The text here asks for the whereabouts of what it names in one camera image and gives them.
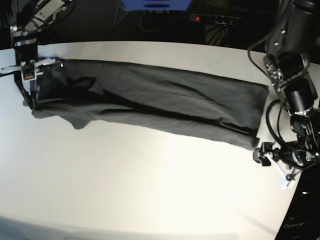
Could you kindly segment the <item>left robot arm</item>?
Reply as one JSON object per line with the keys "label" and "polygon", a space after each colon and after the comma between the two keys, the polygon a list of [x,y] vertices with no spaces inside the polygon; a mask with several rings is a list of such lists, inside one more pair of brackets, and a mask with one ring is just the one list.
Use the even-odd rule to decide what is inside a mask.
{"label": "left robot arm", "polygon": [[[316,42],[319,26],[318,0],[282,0],[273,29],[247,49],[249,53],[265,43],[262,73],[278,96],[267,107],[265,119],[279,148],[264,142],[253,153],[253,159],[263,166],[282,161],[290,168],[304,171],[320,161],[320,111],[314,108],[318,93],[308,73],[309,51]],[[280,133],[274,132],[270,113],[276,104],[289,114],[296,141],[285,142]]]}

